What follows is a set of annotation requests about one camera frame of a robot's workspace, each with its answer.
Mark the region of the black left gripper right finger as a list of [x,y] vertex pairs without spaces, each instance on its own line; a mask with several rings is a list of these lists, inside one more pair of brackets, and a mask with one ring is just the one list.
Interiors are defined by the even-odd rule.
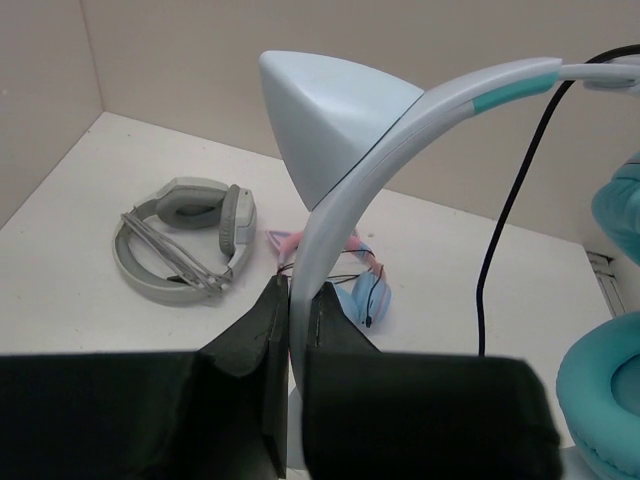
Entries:
[[325,283],[312,301],[304,352],[302,449],[309,470],[366,461],[375,420],[367,369],[379,354]]

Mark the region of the teal cat-ear headphones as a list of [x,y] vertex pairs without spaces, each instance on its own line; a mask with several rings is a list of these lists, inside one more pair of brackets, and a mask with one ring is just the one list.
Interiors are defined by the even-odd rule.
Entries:
[[[441,135],[487,110],[575,82],[614,91],[639,83],[637,45],[583,64],[505,63],[424,91],[329,56],[267,51],[259,59],[276,143],[310,216],[293,269],[290,354],[300,390],[314,297],[384,184]],[[558,479],[560,439],[544,387],[523,361],[383,353],[370,361],[370,453],[315,479]]]

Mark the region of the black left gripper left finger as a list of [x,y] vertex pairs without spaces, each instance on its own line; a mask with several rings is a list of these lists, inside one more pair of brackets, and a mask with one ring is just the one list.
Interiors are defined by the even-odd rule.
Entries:
[[198,476],[284,478],[287,461],[288,281],[200,350]]

